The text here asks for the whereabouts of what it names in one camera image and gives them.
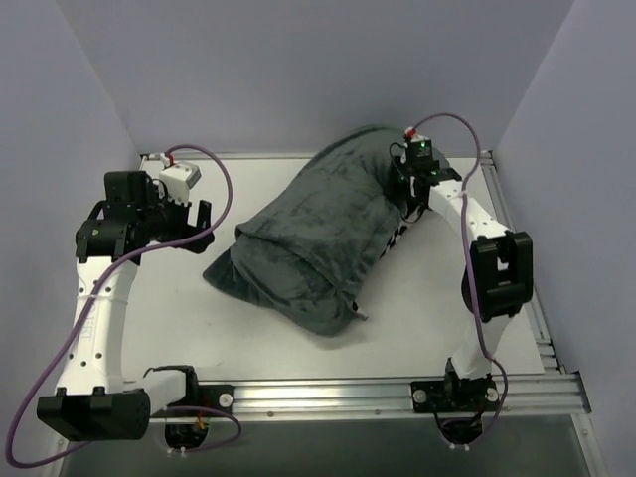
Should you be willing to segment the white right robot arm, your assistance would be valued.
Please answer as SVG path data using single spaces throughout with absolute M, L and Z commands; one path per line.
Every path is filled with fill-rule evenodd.
M 393 158 L 398 190 L 412 211 L 434 212 L 462 242 L 464 305 L 473 315 L 463 344 L 448 359 L 441 397 L 461 410 L 477 396 L 497 400 L 492 369 L 510 321 L 533 297 L 533 241 L 498 222 L 467 190 L 467 178 L 432 156 L 403 152 Z

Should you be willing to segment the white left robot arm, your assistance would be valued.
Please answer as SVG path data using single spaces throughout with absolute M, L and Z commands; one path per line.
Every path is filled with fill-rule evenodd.
M 105 197 L 76 233 L 79 279 L 72 341 L 53 395 L 40 397 L 38 419 L 71 442 L 138 440 L 151 416 L 167 407 L 193 414 L 201 402 L 193 367 L 159 366 L 126 385 L 121 353 L 126 309 L 141 249 L 171 243 L 201 253 L 214 240 L 212 206 L 201 201 L 189 225 L 190 192 L 201 178 L 190 163 L 169 166 L 152 179 L 144 171 L 104 176 Z

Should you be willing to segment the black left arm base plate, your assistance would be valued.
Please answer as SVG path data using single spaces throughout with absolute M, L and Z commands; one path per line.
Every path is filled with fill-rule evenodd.
M 188 415 L 202 412 L 202 408 L 232 414 L 235 387 L 231 384 L 186 384 L 185 396 L 152 413 L 155 415 Z

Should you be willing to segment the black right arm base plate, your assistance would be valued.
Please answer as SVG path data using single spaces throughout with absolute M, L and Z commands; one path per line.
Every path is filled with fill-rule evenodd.
M 425 380 L 409 383 L 415 413 L 494 412 L 500 404 L 492 379 Z

